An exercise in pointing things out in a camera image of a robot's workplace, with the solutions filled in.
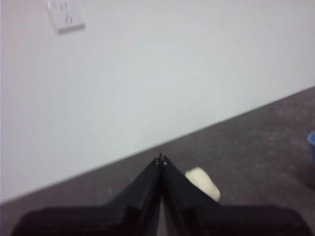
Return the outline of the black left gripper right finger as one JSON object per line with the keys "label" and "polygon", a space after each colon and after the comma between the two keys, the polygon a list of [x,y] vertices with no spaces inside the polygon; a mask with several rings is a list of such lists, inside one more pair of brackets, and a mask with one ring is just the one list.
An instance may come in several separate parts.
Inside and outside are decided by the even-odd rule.
{"label": "black left gripper right finger", "polygon": [[221,205],[161,158],[167,225],[180,236],[307,236],[296,211],[279,206]]}

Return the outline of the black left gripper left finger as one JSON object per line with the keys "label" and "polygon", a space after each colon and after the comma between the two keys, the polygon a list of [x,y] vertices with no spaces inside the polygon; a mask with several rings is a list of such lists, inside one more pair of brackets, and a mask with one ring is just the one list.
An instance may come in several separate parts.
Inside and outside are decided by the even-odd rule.
{"label": "black left gripper left finger", "polygon": [[50,207],[25,214],[14,236],[155,236],[162,166],[155,158],[123,191],[99,206]]}

